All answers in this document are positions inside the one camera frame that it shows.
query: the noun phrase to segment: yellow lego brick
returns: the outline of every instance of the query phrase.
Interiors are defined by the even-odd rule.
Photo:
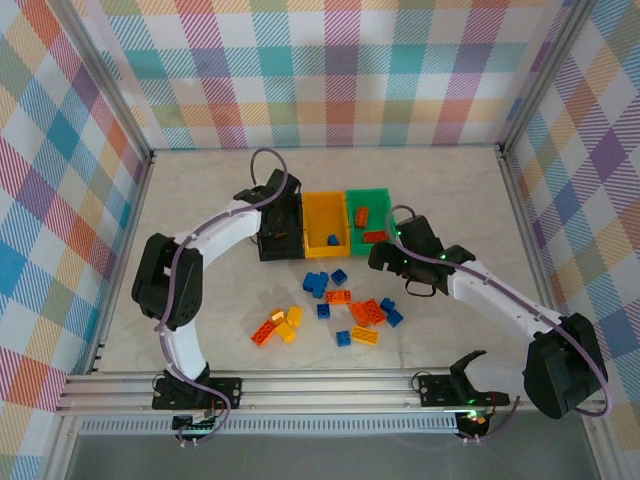
[[[271,312],[271,320],[273,320],[273,323],[275,323],[276,325],[280,325],[282,322],[284,322],[284,312],[281,308],[276,308],[273,312]]]
[[[296,332],[287,322],[282,322],[276,327],[276,333],[282,337],[284,343],[291,343],[296,338]]]
[[[302,308],[292,305],[291,308],[289,308],[289,313],[287,314],[287,323],[292,327],[298,328],[302,321],[303,313],[304,310],[302,310]]]
[[[378,332],[356,325],[351,330],[351,338],[365,345],[376,345],[378,343]]]

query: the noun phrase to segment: red lego brick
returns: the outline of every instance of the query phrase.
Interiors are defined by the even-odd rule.
[[[369,220],[369,208],[358,207],[358,211],[356,212],[355,227],[366,228],[368,220]]]
[[[380,325],[382,322],[384,322],[387,319],[382,309],[378,306],[378,302],[376,302],[375,298],[372,298],[371,300],[367,300],[362,305],[364,306],[364,309],[367,311],[367,314],[369,314],[371,323],[373,323],[374,325]]]
[[[364,243],[380,243],[386,242],[389,237],[384,230],[377,230],[375,232],[364,232],[362,235],[362,241]]]
[[[327,303],[330,305],[346,305],[347,303],[351,303],[351,290],[328,291]]]
[[[353,315],[353,318],[359,326],[366,327],[371,323],[369,314],[367,313],[367,310],[364,308],[364,305],[362,305],[362,303],[352,303],[351,305],[349,305],[349,310],[351,311],[351,315]]]
[[[251,340],[256,342],[259,347],[264,346],[265,343],[276,333],[276,324],[273,320],[267,320],[262,324],[256,333],[253,334]]]

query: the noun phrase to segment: white floor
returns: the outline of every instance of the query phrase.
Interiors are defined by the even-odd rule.
[[[131,300],[131,285],[147,238],[193,227],[251,186],[248,151],[161,153],[138,226],[106,349],[103,372],[155,371],[165,366],[155,321]],[[493,273],[536,298],[509,199],[491,148],[385,148],[283,150],[303,191],[388,187],[394,204],[414,207],[430,221],[445,246],[461,244]],[[263,154],[260,182],[277,162]],[[302,291],[308,271],[342,268],[345,288],[357,300],[390,297],[404,322],[383,324],[375,347],[338,348],[335,332],[354,322],[346,307],[329,321],[315,316],[316,301]],[[275,308],[305,309],[291,345],[273,337],[258,348],[250,339]],[[245,240],[220,257],[205,275],[197,318],[201,349],[212,370],[259,368],[443,367],[475,349],[522,362],[523,349],[491,319],[438,294],[420,299],[404,292],[404,281],[367,267],[366,257],[261,263]]]

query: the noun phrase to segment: yellow bin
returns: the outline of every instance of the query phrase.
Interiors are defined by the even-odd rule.
[[[346,257],[351,253],[351,230],[344,192],[302,194],[305,258]],[[329,235],[338,237],[339,245],[327,244]]]

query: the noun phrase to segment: toy building block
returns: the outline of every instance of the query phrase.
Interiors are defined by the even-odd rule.
[[[353,315],[356,323],[361,327],[366,327],[371,323],[369,314],[367,313],[367,310],[364,308],[364,305],[362,305],[362,303],[352,303],[351,305],[349,305],[349,310],[351,311],[351,315]]]
[[[339,268],[331,274],[331,280],[333,280],[333,283],[340,286],[347,281],[347,274],[344,273],[341,268]]]
[[[300,322],[302,321],[302,315],[304,310],[300,307],[296,307],[293,305],[289,308],[289,313],[287,314],[287,323],[292,327],[298,328],[300,326]]]
[[[271,312],[271,320],[273,320],[273,323],[275,323],[276,325],[280,325],[282,322],[284,322],[284,312],[281,308],[276,308],[273,312]]]
[[[339,347],[347,347],[351,345],[351,335],[349,335],[349,330],[336,332],[336,341],[338,342]]]
[[[313,298],[324,297],[324,292],[327,290],[327,285],[329,285],[329,274],[327,272],[320,272],[313,286]]]
[[[400,315],[400,313],[398,313],[396,310],[392,310],[387,317],[387,322],[389,322],[389,325],[391,325],[393,328],[396,328],[403,319],[404,317]]]
[[[276,327],[276,333],[282,337],[284,343],[291,343],[296,338],[296,332],[287,322],[282,322]]]
[[[316,277],[317,275],[312,272],[307,273],[307,275],[304,277],[304,282],[302,282],[302,289],[305,292],[313,292],[313,287],[316,284]]]
[[[378,343],[378,332],[356,325],[351,329],[351,338],[365,345],[376,345]]]
[[[351,303],[351,290],[329,290],[327,292],[327,303],[329,305],[346,305]]]
[[[356,228],[366,228],[367,221],[369,220],[369,209],[367,207],[358,207],[356,211]]]
[[[380,243],[388,240],[387,232],[384,230],[376,230],[375,232],[364,232],[362,241],[364,243]]]
[[[318,318],[331,318],[331,310],[328,303],[318,304]]]
[[[267,320],[262,324],[256,333],[253,334],[251,340],[256,342],[259,347],[264,346],[267,341],[276,333],[276,324],[271,320]]]
[[[375,298],[372,298],[371,300],[367,300],[362,305],[364,306],[364,309],[367,311],[367,314],[371,319],[371,323],[373,323],[374,325],[380,325],[382,322],[386,320],[386,317],[384,316],[384,312],[380,310],[380,307],[378,306],[378,302],[376,302]]]
[[[391,313],[395,307],[396,307],[396,302],[394,302],[388,297],[385,297],[384,300],[380,302],[380,308],[384,313]]]

